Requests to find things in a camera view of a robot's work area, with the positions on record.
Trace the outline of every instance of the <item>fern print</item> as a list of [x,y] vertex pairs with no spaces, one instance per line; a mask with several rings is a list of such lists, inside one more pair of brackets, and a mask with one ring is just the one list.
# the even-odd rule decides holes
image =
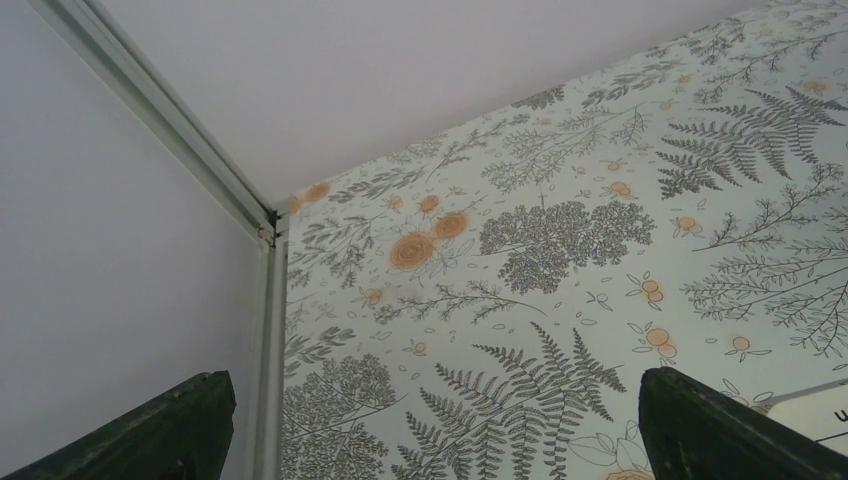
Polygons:
[[302,248],[289,254],[289,285],[307,286],[312,270],[326,266],[331,276],[342,281],[342,288],[352,287],[362,271],[365,252],[374,248],[372,225],[383,216],[381,213],[371,218],[351,216],[341,220],[328,217],[309,224],[300,239]]
[[[397,478],[445,478],[448,470],[459,480],[566,478],[568,442],[585,415],[591,411],[612,421],[601,387],[619,393],[626,389],[615,372],[618,367],[600,364],[576,329],[572,355],[566,356],[542,327],[531,325],[541,341],[541,361],[524,350],[474,345],[498,361],[509,375],[505,380],[436,365],[439,377],[459,399],[421,389],[438,423],[427,425],[407,413],[418,450],[398,448],[405,464],[392,466]],[[545,473],[534,471],[540,467],[535,465],[540,453]],[[512,471],[501,473],[507,461]]]
[[527,97],[512,104],[513,108],[530,107],[533,110],[544,110],[549,105],[561,102],[565,99],[562,86],[550,88],[536,95]]
[[519,205],[489,219],[480,232],[482,255],[506,254],[499,278],[513,292],[554,293],[572,268],[617,265],[629,252],[625,242],[651,244],[656,224],[643,208],[613,200],[588,211],[569,201],[529,210]]
[[[609,130],[613,121],[618,122],[617,128]],[[587,155],[603,143],[635,145],[647,128],[648,117],[638,106],[620,112],[589,108],[561,122],[555,131],[524,130],[507,135],[504,145],[515,160],[490,165],[481,176],[503,193],[540,185],[559,173],[571,156]]]
[[545,312],[533,305],[499,296],[500,289],[485,281],[469,281],[466,289],[459,292],[450,285],[436,284],[436,292],[439,296],[432,300],[402,297],[400,306],[384,305],[377,310],[374,319],[377,323],[386,325],[404,313],[411,312],[414,319],[420,321],[438,311],[439,319],[447,322],[458,310],[472,306],[479,307],[473,313],[472,324],[485,320],[493,313],[508,312],[517,306],[530,308],[545,315]]
[[748,90],[763,105],[702,109],[733,120],[671,124],[672,130],[689,138],[663,138],[669,146],[686,153],[657,152],[661,159],[676,167],[659,169],[668,177],[660,179],[662,198],[673,198],[687,191],[698,193],[701,188],[722,190],[720,180],[741,187],[739,175],[760,183],[762,161],[788,178],[787,153],[803,162],[817,163],[813,139],[818,129],[825,125],[844,126],[829,112],[845,112],[848,108],[835,100],[823,101],[786,88],[789,99]]
[[[830,170],[831,178],[841,176],[835,166],[824,165],[821,169]],[[815,188],[832,193],[821,186],[807,192]],[[702,318],[747,321],[758,313],[765,314],[774,326],[797,332],[791,337],[791,345],[810,347],[816,356],[842,357],[848,347],[848,237],[828,235],[843,233],[840,219],[798,212],[800,206],[793,203],[792,197],[787,198],[784,206],[788,207],[782,213],[772,210],[765,201],[759,204],[763,211],[747,233],[734,236],[736,230],[725,227],[717,232],[718,243],[714,242],[716,246],[736,244],[750,253],[725,257],[714,266],[716,273],[685,285],[683,292]],[[823,236],[793,240],[778,235],[775,228],[780,219],[788,225],[823,223],[824,229],[817,229]],[[782,254],[755,255],[757,248]]]
[[362,421],[403,399],[396,398],[388,369],[365,354],[325,360],[322,370],[283,394],[280,478],[379,478],[389,450]]

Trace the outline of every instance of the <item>leaf sprig print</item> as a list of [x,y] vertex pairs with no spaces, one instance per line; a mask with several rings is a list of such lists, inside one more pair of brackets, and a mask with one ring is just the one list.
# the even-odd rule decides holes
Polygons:
[[[613,121],[621,123],[607,131],[607,124]],[[504,145],[515,160],[490,165],[481,176],[503,193],[540,185],[559,173],[571,156],[589,154],[602,143],[633,145],[647,128],[647,114],[641,113],[638,105],[619,112],[592,107],[561,122],[554,131],[523,130],[507,135]]]
[[530,308],[545,315],[545,312],[533,305],[501,297],[500,289],[485,281],[469,281],[466,289],[462,291],[456,291],[450,285],[436,284],[436,292],[438,297],[430,300],[402,297],[399,300],[400,306],[384,305],[377,310],[374,319],[377,323],[385,325],[402,314],[411,312],[415,320],[420,321],[438,311],[439,319],[446,322],[456,311],[472,306],[479,307],[473,313],[472,324],[485,320],[493,313],[508,312],[516,306]]

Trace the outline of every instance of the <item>orange berry print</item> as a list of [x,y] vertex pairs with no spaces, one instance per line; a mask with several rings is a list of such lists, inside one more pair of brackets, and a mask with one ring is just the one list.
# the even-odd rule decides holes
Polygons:
[[303,207],[303,199],[297,195],[294,195],[289,199],[289,215],[295,216],[297,212]]
[[427,215],[439,208],[440,203],[441,201],[439,200],[439,197],[435,195],[429,195],[427,197],[424,197],[424,200],[422,200],[421,203],[418,204],[418,211],[423,213],[424,215]]
[[733,348],[736,350],[748,350],[751,348],[751,341],[745,337],[736,337],[733,339]]
[[677,356],[677,349],[673,345],[665,344],[657,348],[657,352],[663,358],[674,358]]
[[659,289],[659,284],[653,280],[646,280],[642,282],[642,290],[644,290],[645,293],[656,293]]
[[380,303],[380,300],[383,298],[383,291],[380,289],[376,290],[368,290],[365,292],[365,299],[368,302],[368,305],[377,305]]
[[384,205],[386,208],[390,208],[395,212],[400,212],[400,207],[403,206],[403,199],[398,197],[397,195],[392,195],[388,200],[385,201]]
[[445,215],[433,227],[433,235],[439,239],[454,238],[462,234],[471,221],[463,212],[453,212]]
[[645,336],[645,340],[648,341],[651,345],[655,347],[660,347],[668,343],[668,331],[664,328],[655,328],[648,332],[648,335]]
[[432,239],[423,233],[410,233],[395,243],[389,261],[401,270],[415,270],[427,263],[434,252]]
[[330,184],[327,182],[316,183],[306,191],[304,198],[307,202],[317,202],[330,193]]
[[683,217],[678,220],[677,225],[680,226],[683,230],[689,230],[690,228],[695,226],[695,219],[692,217]]
[[814,79],[807,80],[802,84],[804,90],[812,92],[818,96],[821,96],[824,92],[830,90],[830,82],[827,80]]

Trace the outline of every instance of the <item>botanical wallpaper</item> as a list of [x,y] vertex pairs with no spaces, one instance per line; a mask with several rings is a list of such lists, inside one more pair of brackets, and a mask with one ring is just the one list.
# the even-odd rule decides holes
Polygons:
[[645,369],[840,379],[846,66],[774,1],[292,197],[280,478],[647,480]]

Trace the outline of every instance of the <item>fern leaf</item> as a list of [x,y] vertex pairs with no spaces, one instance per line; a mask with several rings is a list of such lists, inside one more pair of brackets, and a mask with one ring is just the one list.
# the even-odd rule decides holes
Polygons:
[[421,398],[430,410],[436,414],[442,426],[446,429],[447,438],[458,438],[471,430],[477,420],[473,410],[466,410],[462,402],[441,397],[421,389]]
[[448,370],[443,365],[436,364],[436,371],[448,382],[448,385],[458,391],[465,400],[472,402],[471,406],[483,415],[494,415],[500,412],[513,395],[512,392],[504,394],[509,382],[497,384],[498,377],[490,378],[481,388],[483,372],[478,373],[472,381],[470,370],[463,374],[462,370]]
[[506,434],[500,428],[499,422],[489,420],[484,422],[473,433],[474,453],[477,455],[477,478],[496,478],[500,468],[501,456],[504,450],[500,447],[506,445]]
[[498,359],[507,373],[512,373],[509,381],[512,382],[514,394],[518,398],[529,398],[542,393],[550,383],[550,373],[542,372],[542,364],[535,365],[535,358],[524,359],[524,350],[507,350],[504,347],[489,347],[485,345],[474,345],[489,355]]
[[535,444],[542,436],[545,428],[545,416],[539,410],[519,405],[504,416],[504,428],[509,435],[512,448],[513,477],[518,480],[529,480],[530,466],[535,459]]

